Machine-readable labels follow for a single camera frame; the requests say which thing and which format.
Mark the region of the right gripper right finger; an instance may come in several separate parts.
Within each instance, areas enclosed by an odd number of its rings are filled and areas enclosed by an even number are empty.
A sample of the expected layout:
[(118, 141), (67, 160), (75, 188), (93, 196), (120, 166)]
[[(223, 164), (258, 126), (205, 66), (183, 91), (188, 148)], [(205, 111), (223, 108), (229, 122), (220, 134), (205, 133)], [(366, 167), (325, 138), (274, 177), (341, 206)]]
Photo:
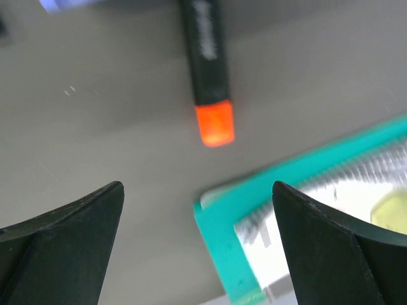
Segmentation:
[(406, 304), (406, 235), (281, 181), (272, 201), (298, 304)]

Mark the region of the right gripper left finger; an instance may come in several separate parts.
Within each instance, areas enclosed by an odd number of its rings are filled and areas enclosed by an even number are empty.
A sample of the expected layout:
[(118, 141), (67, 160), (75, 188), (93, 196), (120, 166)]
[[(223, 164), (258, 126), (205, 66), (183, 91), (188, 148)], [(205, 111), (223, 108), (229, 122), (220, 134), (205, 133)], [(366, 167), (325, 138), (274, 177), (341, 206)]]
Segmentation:
[(114, 181), (1, 229), (1, 304), (97, 304), (124, 204)]

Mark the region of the orange highlighter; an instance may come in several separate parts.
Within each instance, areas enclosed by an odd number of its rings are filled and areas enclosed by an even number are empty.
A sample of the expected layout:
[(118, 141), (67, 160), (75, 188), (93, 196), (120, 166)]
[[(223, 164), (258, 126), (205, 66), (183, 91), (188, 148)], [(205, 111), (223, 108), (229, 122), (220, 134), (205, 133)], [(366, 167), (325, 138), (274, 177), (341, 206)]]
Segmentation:
[(219, 1), (179, 1), (198, 127), (207, 147), (235, 140)]

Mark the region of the purple drawer box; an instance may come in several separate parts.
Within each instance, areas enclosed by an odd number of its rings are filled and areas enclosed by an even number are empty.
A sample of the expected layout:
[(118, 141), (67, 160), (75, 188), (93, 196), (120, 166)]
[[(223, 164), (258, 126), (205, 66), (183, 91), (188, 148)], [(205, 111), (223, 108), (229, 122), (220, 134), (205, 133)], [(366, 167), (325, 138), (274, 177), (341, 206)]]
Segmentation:
[(81, 8), (100, 2), (100, 0), (40, 0), (47, 13), (60, 13), (64, 10)]

